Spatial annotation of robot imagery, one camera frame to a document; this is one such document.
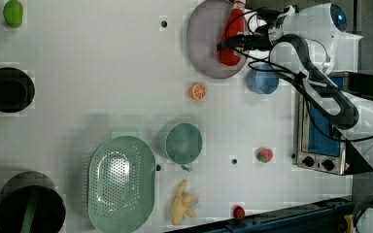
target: white tabletop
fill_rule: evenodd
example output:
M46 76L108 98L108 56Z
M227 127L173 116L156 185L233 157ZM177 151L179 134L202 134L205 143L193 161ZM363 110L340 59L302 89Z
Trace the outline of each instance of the white tabletop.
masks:
M0 190L22 171L48 175L66 202L62 232L97 232L87 210L87 166L96 149L122 126L135 126L155 151L155 203L138 232L163 232L351 194L352 178L298 168L294 152L295 90L280 82L271 95L250 92L246 66L227 80L198 74L185 52L185 29L197 1L21 0L24 24L3 24L0 0L0 67L34 78L32 106L17 116L0 114ZM163 19L168 28L160 28ZM187 97L204 82L203 101ZM156 133L173 119L192 121L204 148L188 173L159 155ZM270 163L254 156L274 151ZM232 158L238 163L233 165ZM172 226L169 207L177 185L199 197L197 218Z

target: teal mug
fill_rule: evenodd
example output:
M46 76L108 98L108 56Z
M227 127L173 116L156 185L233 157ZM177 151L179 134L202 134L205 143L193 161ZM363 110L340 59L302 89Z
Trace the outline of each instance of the teal mug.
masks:
M159 150L171 161L190 172L202 150L202 135L189 123L166 124L159 133Z

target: mug handle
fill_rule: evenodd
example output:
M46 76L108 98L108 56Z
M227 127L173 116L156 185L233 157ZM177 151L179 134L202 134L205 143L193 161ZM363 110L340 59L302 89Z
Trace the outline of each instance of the mug handle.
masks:
M190 172L192 171L192 164L191 163L188 163L188 164L182 164L181 167L186 170L187 172Z

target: red object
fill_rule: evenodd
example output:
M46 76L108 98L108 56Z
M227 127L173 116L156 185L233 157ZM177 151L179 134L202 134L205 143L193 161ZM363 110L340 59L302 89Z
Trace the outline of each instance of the red object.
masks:
M272 150L264 149L264 150L261 150L259 152L258 159L261 162L267 163L267 162L271 161L272 156L273 156Z
M244 208L240 206L235 207L233 214L234 214L234 217L237 219L244 218L245 216Z
M241 14L245 11L245 1L246 0L235 0L232 7L231 15L229 16L228 22L222 32L222 37L220 42L223 43L225 39L229 37L234 37L240 34L244 34L245 31L245 18ZM233 49L223 49L220 50L220 62L227 66L236 66L241 60L241 54Z

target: oven dial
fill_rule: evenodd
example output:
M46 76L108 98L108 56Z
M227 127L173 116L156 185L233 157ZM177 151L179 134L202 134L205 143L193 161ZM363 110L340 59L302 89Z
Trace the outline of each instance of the oven dial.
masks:
M308 156L302 162L305 164L305 166L312 167L314 165L314 158Z
M326 170L326 171L331 171L332 169L334 169L334 163L331 161L331 160L326 160L322 163L322 166L323 168Z

